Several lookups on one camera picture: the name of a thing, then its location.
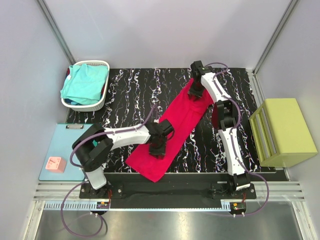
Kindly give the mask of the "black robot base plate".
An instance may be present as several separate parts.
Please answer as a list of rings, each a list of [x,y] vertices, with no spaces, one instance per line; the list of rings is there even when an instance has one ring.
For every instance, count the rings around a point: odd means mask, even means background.
[[[232,192],[226,173],[166,173],[152,182],[138,173],[106,173],[107,184],[94,190],[90,184],[80,188],[79,197],[111,200],[112,209],[211,209],[222,200],[242,201],[257,198],[254,185]]]

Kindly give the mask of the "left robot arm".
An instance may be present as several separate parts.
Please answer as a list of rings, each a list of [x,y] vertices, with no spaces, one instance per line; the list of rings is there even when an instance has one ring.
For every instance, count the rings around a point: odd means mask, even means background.
[[[102,164],[110,151],[129,146],[147,147],[146,155],[163,159],[166,154],[168,140],[174,136],[175,130],[167,120],[160,123],[143,122],[130,127],[104,128],[99,124],[91,125],[72,145],[70,163],[77,165],[84,173],[84,182],[90,185],[90,192],[97,198],[108,193],[108,181],[104,175]]]

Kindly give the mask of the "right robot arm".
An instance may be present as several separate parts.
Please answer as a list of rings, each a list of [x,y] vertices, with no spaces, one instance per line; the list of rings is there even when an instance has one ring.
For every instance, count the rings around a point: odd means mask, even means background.
[[[207,92],[213,100],[211,122],[222,139],[227,160],[228,180],[225,191],[230,197],[239,198],[250,188],[251,181],[238,143],[240,108],[217,78],[218,75],[227,72],[228,68],[215,72],[212,66],[204,66],[200,60],[194,61],[190,68],[193,83],[188,94],[199,99]]]

